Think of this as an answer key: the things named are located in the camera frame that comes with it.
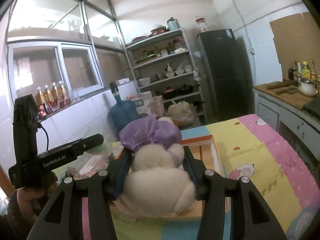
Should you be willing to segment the left hand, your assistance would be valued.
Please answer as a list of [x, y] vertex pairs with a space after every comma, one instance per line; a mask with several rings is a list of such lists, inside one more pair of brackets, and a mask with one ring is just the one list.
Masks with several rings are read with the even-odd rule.
[[50, 197], [56, 190], [57, 176], [54, 172], [49, 176], [50, 184], [43, 188], [23, 187], [10, 196], [6, 219], [15, 235], [27, 235], [39, 215], [35, 206], [42, 197]]

